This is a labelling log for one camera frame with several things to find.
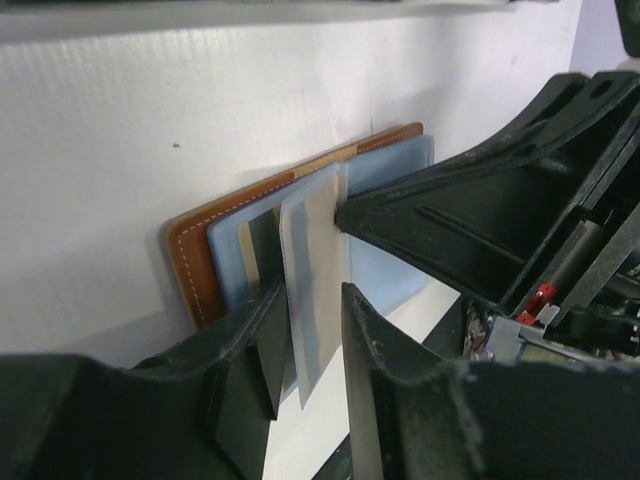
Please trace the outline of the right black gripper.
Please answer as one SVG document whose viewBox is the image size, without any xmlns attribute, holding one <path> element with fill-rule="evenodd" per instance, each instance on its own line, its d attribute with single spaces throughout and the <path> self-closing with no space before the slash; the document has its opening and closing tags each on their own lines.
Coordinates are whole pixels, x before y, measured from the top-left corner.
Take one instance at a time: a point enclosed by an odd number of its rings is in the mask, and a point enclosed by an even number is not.
<svg viewBox="0 0 640 480">
<path fill-rule="evenodd" d="M 472 360 L 639 359 L 639 76 L 553 76 L 474 148 L 350 198 L 337 227 L 464 302 Z"/>
</svg>

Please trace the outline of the brown leather card holder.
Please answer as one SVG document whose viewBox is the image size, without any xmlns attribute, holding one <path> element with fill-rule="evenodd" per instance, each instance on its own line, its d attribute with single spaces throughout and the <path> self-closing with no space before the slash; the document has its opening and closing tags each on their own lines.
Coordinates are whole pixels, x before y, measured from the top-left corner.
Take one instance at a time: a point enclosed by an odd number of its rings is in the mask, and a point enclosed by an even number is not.
<svg viewBox="0 0 640 480">
<path fill-rule="evenodd" d="M 211 224 L 331 163 L 344 162 L 423 133 L 420 122 L 394 126 L 293 165 L 170 220 L 165 229 L 167 251 L 194 330 L 206 328 L 227 312 L 207 237 Z"/>
</svg>

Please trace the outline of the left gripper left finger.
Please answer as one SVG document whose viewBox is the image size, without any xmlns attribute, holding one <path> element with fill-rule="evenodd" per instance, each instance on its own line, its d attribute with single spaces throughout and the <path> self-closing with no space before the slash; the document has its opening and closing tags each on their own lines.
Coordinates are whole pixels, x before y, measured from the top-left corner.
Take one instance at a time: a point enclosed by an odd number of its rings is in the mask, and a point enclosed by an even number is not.
<svg viewBox="0 0 640 480">
<path fill-rule="evenodd" d="M 131 369 L 1 359 L 5 479 L 258 479 L 289 339 L 282 280 Z"/>
</svg>

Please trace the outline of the black white three-bin tray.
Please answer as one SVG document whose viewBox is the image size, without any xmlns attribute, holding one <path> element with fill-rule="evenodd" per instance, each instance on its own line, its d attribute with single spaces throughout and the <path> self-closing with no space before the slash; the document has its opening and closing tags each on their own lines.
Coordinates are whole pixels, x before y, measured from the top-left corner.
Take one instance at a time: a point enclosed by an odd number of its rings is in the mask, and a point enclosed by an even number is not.
<svg viewBox="0 0 640 480">
<path fill-rule="evenodd" d="M 3 1 L 1 42 L 515 12 L 520 1 Z"/>
</svg>

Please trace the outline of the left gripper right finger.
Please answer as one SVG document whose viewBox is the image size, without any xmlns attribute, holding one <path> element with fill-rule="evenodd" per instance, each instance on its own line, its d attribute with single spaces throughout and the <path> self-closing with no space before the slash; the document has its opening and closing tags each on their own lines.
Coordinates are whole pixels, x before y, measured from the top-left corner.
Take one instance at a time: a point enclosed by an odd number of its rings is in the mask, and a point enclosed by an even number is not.
<svg viewBox="0 0 640 480">
<path fill-rule="evenodd" d="M 351 283 L 341 330 L 358 479 L 635 479 L 630 362 L 444 361 Z"/>
</svg>

